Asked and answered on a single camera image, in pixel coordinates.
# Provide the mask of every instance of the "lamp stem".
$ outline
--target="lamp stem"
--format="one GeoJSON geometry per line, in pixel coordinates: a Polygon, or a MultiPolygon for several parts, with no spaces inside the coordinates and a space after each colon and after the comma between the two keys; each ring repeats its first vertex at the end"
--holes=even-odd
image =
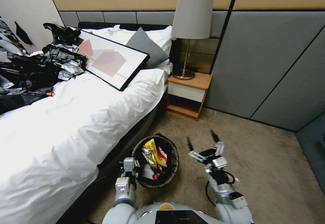
{"type": "Polygon", "coordinates": [[[184,61],[184,67],[183,67],[182,76],[185,76],[185,72],[186,72],[186,61],[187,61],[187,55],[189,53],[189,47],[190,47],[190,39],[187,39],[187,46],[186,46],[186,53],[185,53],[185,61],[184,61]]]}

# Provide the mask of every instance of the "wooden nightstand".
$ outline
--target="wooden nightstand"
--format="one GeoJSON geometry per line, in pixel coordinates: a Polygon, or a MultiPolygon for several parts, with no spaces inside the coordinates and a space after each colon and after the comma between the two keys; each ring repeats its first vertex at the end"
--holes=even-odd
{"type": "Polygon", "coordinates": [[[170,76],[167,80],[167,111],[197,121],[212,75],[195,73],[191,80],[170,76]]]}

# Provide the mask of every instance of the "white bedsheet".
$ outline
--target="white bedsheet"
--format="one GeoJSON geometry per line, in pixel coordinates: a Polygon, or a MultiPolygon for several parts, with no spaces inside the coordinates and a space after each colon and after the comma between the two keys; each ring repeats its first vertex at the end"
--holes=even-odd
{"type": "Polygon", "coordinates": [[[123,92],[84,73],[56,84],[54,97],[1,115],[0,223],[56,223],[158,104],[168,71],[141,70],[123,92]]]}

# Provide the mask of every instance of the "framed picture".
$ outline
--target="framed picture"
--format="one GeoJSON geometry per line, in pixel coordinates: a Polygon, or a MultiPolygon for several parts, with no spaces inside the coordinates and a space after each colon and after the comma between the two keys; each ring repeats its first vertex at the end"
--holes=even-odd
{"type": "Polygon", "coordinates": [[[81,30],[77,53],[88,58],[85,68],[123,91],[150,56],[147,53],[81,30]]]}

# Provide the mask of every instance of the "carpet floor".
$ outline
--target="carpet floor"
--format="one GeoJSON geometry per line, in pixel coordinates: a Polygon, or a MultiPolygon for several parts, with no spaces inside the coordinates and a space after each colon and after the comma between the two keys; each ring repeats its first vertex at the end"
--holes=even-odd
{"type": "MultiPolygon", "coordinates": [[[[160,132],[172,140],[180,166],[163,189],[146,189],[138,184],[137,208],[170,201],[217,218],[205,196],[204,166],[188,156],[186,142],[189,136],[198,152],[211,148],[210,128],[225,142],[227,171],[239,178],[235,189],[245,195],[255,223],[324,223],[325,197],[294,133],[207,108],[202,109],[197,122],[166,112],[153,123],[147,135],[160,132]]],[[[101,223],[112,207],[116,177],[112,176],[89,207],[88,218],[93,222],[101,223]]]]}

